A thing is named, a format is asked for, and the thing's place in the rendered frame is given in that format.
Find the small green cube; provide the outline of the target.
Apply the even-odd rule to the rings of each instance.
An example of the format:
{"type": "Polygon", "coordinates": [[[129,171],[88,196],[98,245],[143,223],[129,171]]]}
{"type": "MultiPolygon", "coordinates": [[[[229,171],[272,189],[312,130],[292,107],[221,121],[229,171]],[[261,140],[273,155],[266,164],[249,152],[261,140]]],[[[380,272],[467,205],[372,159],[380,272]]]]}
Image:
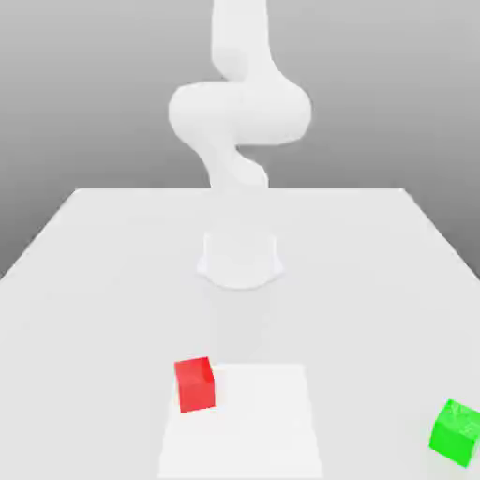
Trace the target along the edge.
{"type": "Polygon", "coordinates": [[[480,445],[480,412],[448,399],[431,430],[428,446],[468,468],[480,445]]]}

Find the small red cube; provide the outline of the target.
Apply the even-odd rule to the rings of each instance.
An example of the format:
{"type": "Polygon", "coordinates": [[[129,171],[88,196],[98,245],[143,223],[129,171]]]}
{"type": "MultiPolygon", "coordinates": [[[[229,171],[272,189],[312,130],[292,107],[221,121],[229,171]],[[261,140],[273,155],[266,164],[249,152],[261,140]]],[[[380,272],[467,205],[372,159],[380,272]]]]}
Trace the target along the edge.
{"type": "Polygon", "coordinates": [[[175,362],[174,373],[181,413],[216,406],[215,377],[207,356],[175,362]]]}

